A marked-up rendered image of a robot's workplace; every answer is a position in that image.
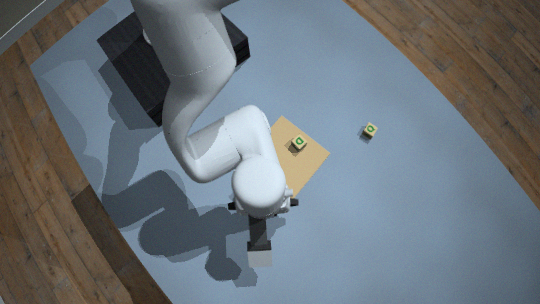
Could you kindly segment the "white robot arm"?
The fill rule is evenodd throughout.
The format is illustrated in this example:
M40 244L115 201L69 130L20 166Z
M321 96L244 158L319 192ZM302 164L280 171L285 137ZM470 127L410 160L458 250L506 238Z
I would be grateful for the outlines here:
M235 71L236 55L220 10L239 0L130 1L146 42L171 83L162 111L163 133L171 152L185 173L200 184L235 169L233 193L244 210L256 217L248 215L249 268L272 266L266 218L293 197L293 189L286 188L265 114L247 105L187 136Z

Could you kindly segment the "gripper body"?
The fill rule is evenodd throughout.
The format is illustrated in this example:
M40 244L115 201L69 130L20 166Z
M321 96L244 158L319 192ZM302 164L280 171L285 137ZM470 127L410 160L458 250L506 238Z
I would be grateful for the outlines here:
M237 214L240 215L240 216L248 216L248 214L240 206L240 204L237 201L237 199L235 198L235 196L234 196L234 201L235 201L235 207L236 207ZM281 208L275 214L287 213L287 212L289 212L289 210L290 210L290 197L286 198L286 200L283 202Z

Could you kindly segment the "tan flat mat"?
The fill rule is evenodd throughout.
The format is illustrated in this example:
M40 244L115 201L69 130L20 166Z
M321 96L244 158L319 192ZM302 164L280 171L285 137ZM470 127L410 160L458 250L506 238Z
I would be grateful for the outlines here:
M307 140L300 152L291 145L298 134ZM330 153L283 116L271 127L271 137L286 185L293 189L294 198Z

